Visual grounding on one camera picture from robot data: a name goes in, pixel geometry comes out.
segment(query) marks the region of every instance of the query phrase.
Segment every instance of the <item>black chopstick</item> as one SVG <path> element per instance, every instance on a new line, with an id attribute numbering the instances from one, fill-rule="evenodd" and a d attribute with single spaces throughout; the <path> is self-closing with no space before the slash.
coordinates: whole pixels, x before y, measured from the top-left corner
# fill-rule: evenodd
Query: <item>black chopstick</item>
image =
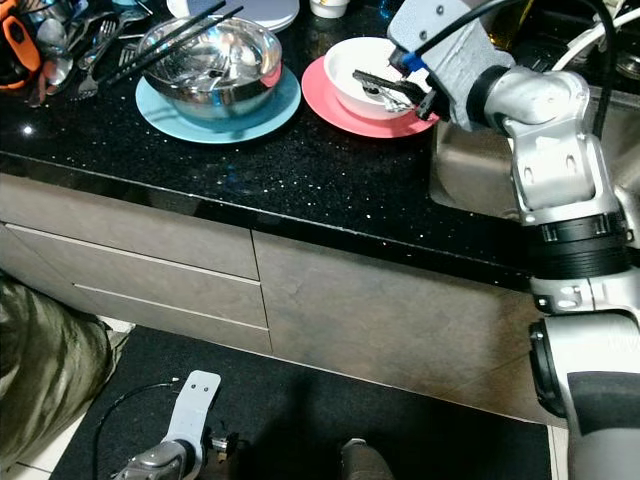
<path id="1" fill-rule="evenodd" d="M 195 17 L 189 19 L 188 21 L 186 21 L 185 23 L 180 25 L 178 28 L 176 28 L 175 30 L 169 32 L 167 35 L 165 35 L 160 40 L 158 40 L 158 42 L 156 44 L 151 45 L 150 47 L 148 47 L 145 50 L 143 50 L 142 52 L 140 52 L 138 55 L 136 55 L 134 58 L 132 58 L 128 62 L 118 66 L 117 69 L 115 69 L 112 72 L 106 74 L 104 77 L 102 77 L 100 80 L 98 80 L 98 84 L 102 83 L 103 81 L 108 80 L 109 78 L 113 78 L 117 73 L 119 73 L 121 71 L 124 71 L 124 70 L 128 69 L 129 67 L 133 66 L 135 63 L 137 63 L 140 60 L 142 60 L 142 58 L 146 57 L 147 55 L 152 54 L 159 47 L 161 47 L 162 45 L 164 45 L 168 41 L 173 40 L 178 35 L 182 34 L 185 31 L 187 31 L 189 28 L 191 28 L 192 26 L 194 26 L 195 24 L 197 24 L 201 20 L 207 18 L 212 13 L 217 12 L 222 7 L 224 7 L 226 4 L 227 4 L 227 2 L 225 0 L 222 0 L 221 2 L 218 2 L 215 5 L 207 8 L 204 12 L 199 13 Z"/>
<path id="2" fill-rule="evenodd" d="M 187 35 L 184 36 L 184 38 L 181 38 L 176 43 L 174 43 L 173 45 L 167 47 L 166 49 L 164 49 L 164 50 L 162 50 L 160 52 L 157 52 L 157 53 L 155 53 L 153 55 L 147 55 L 146 56 L 147 58 L 144 59 L 141 63 L 138 63 L 138 58 L 140 56 L 134 58 L 130 62 L 124 64 L 122 67 L 114 70 L 113 72 L 105 75 L 103 78 L 98 80 L 98 84 L 102 84 L 102 83 L 106 82 L 107 86 L 113 85 L 114 83 L 122 80 L 124 77 L 127 77 L 127 76 L 133 74 L 134 72 L 142 70 L 143 68 L 148 67 L 152 63 L 155 63 L 155 62 L 157 62 L 159 60 L 162 60 L 164 57 L 166 57 L 168 55 L 171 55 L 178 48 L 182 47 L 183 45 L 186 45 L 188 42 L 193 40 L 194 37 L 197 37 L 201 33 L 209 30 L 211 27 L 215 27 L 219 23 L 224 22 L 225 20 L 228 20 L 229 18 L 233 17 L 236 13 L 238 13 L 242 9 L 244 9 L 243 6 L 239 6 L 237 8 L 234 8 L 229 13 L 226 13 L 223 16 L 221 16 L 219 18 L 216 18 L 215 20 L 213 20 L 211 22 L 208 22 L 207 24 L 205 24 L 202 27 L 196 29 L 195 31 L 188 33 Z"/>

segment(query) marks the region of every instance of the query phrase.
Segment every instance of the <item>black cord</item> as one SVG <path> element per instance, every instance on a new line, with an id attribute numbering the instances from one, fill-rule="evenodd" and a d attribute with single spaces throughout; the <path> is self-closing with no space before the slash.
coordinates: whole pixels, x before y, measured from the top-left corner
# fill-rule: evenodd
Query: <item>black cord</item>
<path id="1" fill-rule="evenodd" d="M 152 383 L 150 385 L 143 385 L 141 387 L 134 388 L 133 390 L 118 397 L 118 399 L 115 402 L 113 402 L 109 408 L 107 408 L 107 411 L 104 412 L 104 415 L 102 415 L 102 418 L 100 419 L 100 421 L 98 422 L 98 425 L 96 426 L 96 431 L 93 434 L 93 443 L 92 443 L 93 456 L 91 458 L 91 472 L 92 472 L 91 476 L 93 480 L 98 480 L 98 442 L 100 440 L 100 432 L 102 432 L 102 427 L 104 426 L 104 422 L 107 420 L 109 415 L 111 415 L 111 412 L 113 412 L 116 408 L 118 408 L 118 405 L 120 405 L 122 402 L 124 402 L 125 400 L 135 395 L 138 395 L 139 393 L 146 392 L 147 390 L 152 390 L 154 388 L 173 387 L 174 385 L 175 385 L 174 383 L 164 382 L 164 383 Z"/>
<path id="2" fill-rule="evenodd" d="M 470 10 L 469 12 L 456 19 L 453 23 L 447 25 L 435 36 L 427 40 L 422 46 L 415 51 L 416 57 L 421 57 L 425 52 L 435 47 L 438 43 L 442 42 L 452 33 L 456 32 L 460 28 L 464 27 L 468 23 L 471 23 L 475 19 L 486 15 L 492 10 L 506 7 L 515 3 L 519 3 L 524 0 L 489 0 L 488 2 L 479 5 L 478 7 Z M 613 72 L 616 66 L 616 47 L 615 47 L 615 27 L 611 14 L 605 7 L 602 0 L 576 0 L 578 2 L 588 5 L 592 10 L 596 12 L 602 26 L 605 31 L 606 49 L 605 49 L 605 62 L 602 69 L 602 91 L 600 94 L 600 100 L 598 102 L 598 110 L 593 120 L 593 134 L 602 138 L 602 129 L 604 128 L 604 121 L 607 116 L 607 109 L 609 108 L 609 102 L 611 101 L 611 93 L 613 91 Z"/>

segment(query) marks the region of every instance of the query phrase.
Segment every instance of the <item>stainless steel sink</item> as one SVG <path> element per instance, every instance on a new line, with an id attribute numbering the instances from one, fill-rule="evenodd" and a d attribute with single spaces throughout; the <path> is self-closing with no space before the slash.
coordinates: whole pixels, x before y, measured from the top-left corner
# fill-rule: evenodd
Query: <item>stainless steel sink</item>
<path id="1" fill-rule="evenodd" d="M 592 91 L 589 125 L 598 94 Z M 489 130 L 469 133 L 440 122 L 433 148 L 430 194 L 435 202 L 518 220 L 510 178 L 511 150 L 504 137 Z M 613 96 L 602 148 L 614 183 L 640 195 L 640 96 Z"/>

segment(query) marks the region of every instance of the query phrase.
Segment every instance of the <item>metal bowl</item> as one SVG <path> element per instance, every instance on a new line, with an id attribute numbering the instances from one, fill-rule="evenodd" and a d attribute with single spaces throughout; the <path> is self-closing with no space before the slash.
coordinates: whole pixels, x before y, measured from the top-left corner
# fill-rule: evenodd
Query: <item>metal bowl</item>
<path id="1" fill-rule="evenodd" d="M 187 20 L 178 18 L 155 26 L 140 41 L 138 52 Z M 186 32 L 161 48 L 168 48 L 183 35 Z M 144 78 L 182 114 L 211 121 L 258 109 L 273 92 L 281 73 L 282 46 L 275 35 L 256 23 L 231 18 L 151 65 Z"/>

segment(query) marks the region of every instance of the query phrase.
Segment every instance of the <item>red plate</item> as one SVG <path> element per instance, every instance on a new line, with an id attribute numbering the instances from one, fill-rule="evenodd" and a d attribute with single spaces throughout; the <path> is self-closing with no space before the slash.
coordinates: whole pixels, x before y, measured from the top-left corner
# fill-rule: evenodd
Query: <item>red plate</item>
<path id="1" fill-rule="evenodd" d="M 305 70 L 302 93 L 313 111 L 327 122 L 365 137 L 407 137 L 424 132 L 438 121 L 438 116 L 433 113 L 428 120 L 420 120 L 413 112 L 389 120 L 369 120 L 351 113 L 334 93 L 334 87 L 324 71 L 324 57 L 314 60 Z"/>

